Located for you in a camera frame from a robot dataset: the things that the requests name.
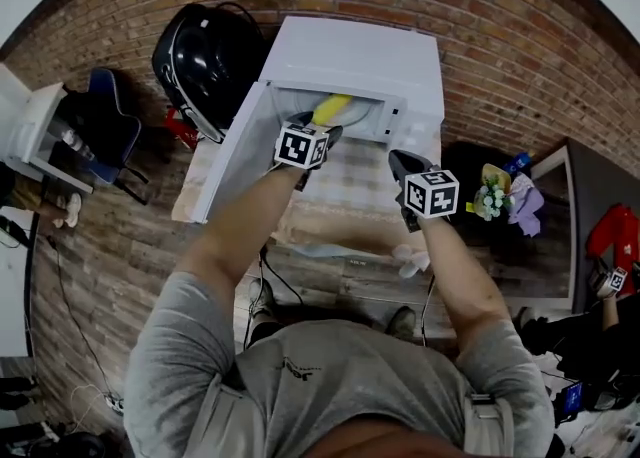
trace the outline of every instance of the cable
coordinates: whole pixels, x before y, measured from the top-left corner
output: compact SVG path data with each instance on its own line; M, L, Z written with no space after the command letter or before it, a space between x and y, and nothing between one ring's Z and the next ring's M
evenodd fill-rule
M73 422L76 422L76 416L73 413L73 396L77 391L88 389L89 387L96 389L103 396L106 394L105 392L102 392L98 387L96 387L93 383L89 383L88 385L78 386L75 389L73 389L71 391L71 396L69 396L69 409L71 410L71 415L73 416Z
M569 382L571 385L576 385L577 383L580 383L580 380L570 380L569 378L565 378L564 376L560 376L558 374L547 373L546 371L542 371L542 370L540 370L540 372L542 374L546 374L547 376L553 376L554 378L560 378L561 380L564 380L565 382Z
M253 15L251 15L249 12L247 12L244 7L242 7L241 5L239 5L238 3L235 3L233 1L225 1L224 3L220 3L219 5L216 5L214 7L214 9L215 8L221 8L223 6L234 6L234 7L238 8L247 17L247 19L249 19L249 22L253 25L253 27L255 28L256 32L258 33L258 35L260 36L260 38L264 42L264 35L262 34L262 30L260 29L260 26L258 26L258 23L253 18Z
M244 341L242 345L243 350L247 349L247 339L249 338L249 328L251 327L251 314L253 313L253 309L255 308L256 303L258 303L258 300L262 296L262 290L264 289L264 271L262 269L261 256L258 256L258 266L260 268L260 292L258 293L258 297L249 304L249 320L247 321L247 329L244 332Z
M269 168L269 170L267 170L264 175L267 175L270 172L273 172L274 170L276 170L277 168L282 166L282 162L278 161L275 165L273 165L271 168Z
M424 316L427 313L427 307L429 306L429 300L431 300L431 293L433 291L433 285L436 281L436 276L435 274L432 275L431 277L431 282L429 282L429 289L427 292L427 301L424 302L424 307L422 308L422 317L421 317L421 322L420 322L420 328L422 329L422 345L426 348L427 347L427 336L425 334L424 331Z
M267 262L267 253L265 252L264 254L262 254L261 252L261 255L262 255L262 261L264 262L264 265L267 267L267 269L271 273L273 273L278 278L278 280L280 280L280 282L282 282L287 287L289 291L291 291L293 294L296 295L296 297L298 298L298 301L300 302L300 305L304 305L304 302L302 301L302 298L297 293L297 291L293 287L291 287L289 284L287 284L287 282L280 275L278 275L275 271L273 271L273 268Z
M91 400L91 403L89 403L89 407L85 410L84 414L82 414L82 417L80 417L80 420L76 423L76 427L73 428L73 430L71 430L71 433L75 433L76 431L78 431L78 428L80 427L80 425L82 424L82 422L84 421L84 419L87 417L87 415L89 414L89 411L93 408L94 403L96 402L96 400L103 396L102 393L100 394L96 394L95 397Z
M587 424L584 428L582 428L582 431L578 434L578 436L569 445L569 452L571 454L576 454L576 450L575 450L575 448L573 446L578 441L578 439L584 434L584 432L586 430L593 428L595 426L595 424L600 420L600 417L602 417L602 414L604 414L604 413L605 412L600 412L600 415L598 417L596 417L595 421L593 421L591 424Z
M84 343L87 346L87 349L89 350L89 352L93 356L93 359L96 361L96 365L98 366L98 369L100 369L100 373L102 373L102 379L104 380L104 384L107 387L107 389L109 391L109 394L117 394L117 396L119 398L121 398L122 396L120 396L120 394L118 394L118 392L116 390L112 389L111 385L109 385L109 381L107 380L107 375L105 374L104 369L102 369L102 366L100 365L100 361L98 360L98 356L95 354L95 352L93 351L93 348L91 347L91 344L89 344L89 341L85 337L84 332L82 331L82 327L80 326L80 323L78 323L78 320L73 315L73 310L71 309L71 304L69 303L69 300L67 298L67 293L66 293L66 291L64 289L64 284L62 283L62 269L60 268L60 252L58 251L58 247L57 246L53 246L53 245L55 245L55 242L53 241L53 239L51 239L49 241L49 244L52 244L52 248L56 251L57 264L58 264L58 281L60 282L60 290L62 291L62 299L63 299L65 305L67 306L67 310L69 311L69 316L71 316L71 319L75 323L76 328L78 329L78 332L80 332L80 336L82 337L82 340L84 341Z

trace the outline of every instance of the yellow object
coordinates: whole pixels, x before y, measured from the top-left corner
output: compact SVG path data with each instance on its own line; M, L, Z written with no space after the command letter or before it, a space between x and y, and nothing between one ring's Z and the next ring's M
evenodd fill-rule
M324 126L335 117L342 108L344 108L349 101L351 101L351 95L333 94L327 97L316 107L313 112L313 122L317 126Z
M486 163L482 167L482 184L486 184L487 179L492 177L498 178L498 186L504 191L505 195L511 193L511 176L501 168Z

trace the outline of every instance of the black cable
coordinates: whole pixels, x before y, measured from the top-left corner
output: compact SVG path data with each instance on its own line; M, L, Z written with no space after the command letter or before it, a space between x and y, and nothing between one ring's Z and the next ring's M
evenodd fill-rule
M287 284L287 282L280 275L278 275L275 271L273 271L273 268L267 262L267 254L266 254L266 252L264 254L262 254L262 252L261 252L261 256L262 256L262 261L264 262L264 265L267 267L267 269L271 273L273 273L278 278L278 280L280 280L280 282L282 282L287 287L287 289L289 291L291 291L293 294L295 294L298 297L298 301L300 302L300 305L304 305L304 302L302 301L302 298L296 292L296 290L293 287L291 287L289 284Z
M420 327L422 329L422 345L423 346L427 346L427 335L424 331L424 315L427 312L427 307L429 306L429 300L431 300L431 291L433 291L433 284L436 281L436 275L435 273L432 274L431 276L431 282L429 282L429 289L427 290L427 301L424 302L424 307L422 308L422 316L421 316L421 322L420 322Z
M249 304L249 320L247 321L247 329L244 331L244 341L242 344L243 350L247 349L247 340L249 339L249 328L251 327L251 317L252 317L253 309L255 307L255 304L258 302L258 300L262 296L262 291L264 290L264 272L262 270L262 255L258 256L258 266L260 267L260 292L258 293L257 298Z
M107 387L107 390L109 391L109 394L113 397L113 394L115 393L119 398L121 398L122 396L120 396L120 394L118 394L118 392L116 390L112 389L111 385L109 385L109 381L107 380L107 375L105 374L104 369L102 369L102 366L100 365L100 361L98 360L98 356L95 354L95 352L93 351L93 348L89 344L89 341L85 337L84 332L82 331L82 328L80 327L80 323L78 323L78 320L73 315L73 310L71 309L71 305L69 304L69 300L67 298L67 293L66 293L66 291L64 289L64 284L62 283L62 268L60 268L60 252L58 252L57 246L54 246L55 243L53 242L53 239L49 240L49 244L51 244L52 248L56 251L56 257L58 259L57 260L57 264L58 264L58 281L60 282L60 290L62 291L62 299L63 299L65 305L67 306L67 310L69 311L69 316L71 316L71 319L75 323L75 325L76 325L76 327L78 329L78 332L80 332L80 336L82 337L82 340L84 341L84 343L87 345L87 349L89 350L91 355L93 355L93 359L96 361L96 365L98 366L98 369L100 369L100 372L102 373L102 379L104 380L104 384Z
M258 26L258 23L253 18L253 15L251 15L249 12L247 12L247 10L243 6L241 6L238 3L235 3L233 1L225 1L224 3L220 3L219 5L216 5L214 7L214 9L215 8L222 8L223 6L234 6L237 9L239 9L245 15L245 17L247 19L249 19L249 22L253 25L253 27L255 28L256 32L258 33L258 35L260 35L260 38L264 42L264 35L262 34L262 30L260 29L260 26Z
M580 380L570 380L569 378L565 378L564 376L560 376L558 374L547 373L546 371L542 371L542 370L540 370L540 372L542 374L546 374L547 376L553 376L554 378L560 378L561 380L564 380L565 382L571 383L571 385L576 385L577 383L580 383Z

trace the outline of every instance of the red object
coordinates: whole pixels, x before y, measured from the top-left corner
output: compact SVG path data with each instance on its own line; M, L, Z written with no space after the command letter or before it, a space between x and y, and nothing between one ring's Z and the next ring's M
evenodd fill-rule
M167 113L164 121L165 127L173 133L174 136L180 138L191 150L196 150L198 145L198 131L185 124L181 119L175 118L176 109L171 108Z
M614 266L627 272L627 279L618 295L635 293L631 270L638 257L638 219L631 208L613 206L593 228L587 241L587 257L596 258L613 244Z

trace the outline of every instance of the red jacket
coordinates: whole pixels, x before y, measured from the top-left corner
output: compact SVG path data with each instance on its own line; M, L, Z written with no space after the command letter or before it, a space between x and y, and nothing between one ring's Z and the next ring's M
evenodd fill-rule
M633 294L631 268L638 257L638 219L631 208L613 206L593 228L587 241L587 257L596 258L613 244L614 266L627 272L627 279L619 295Z

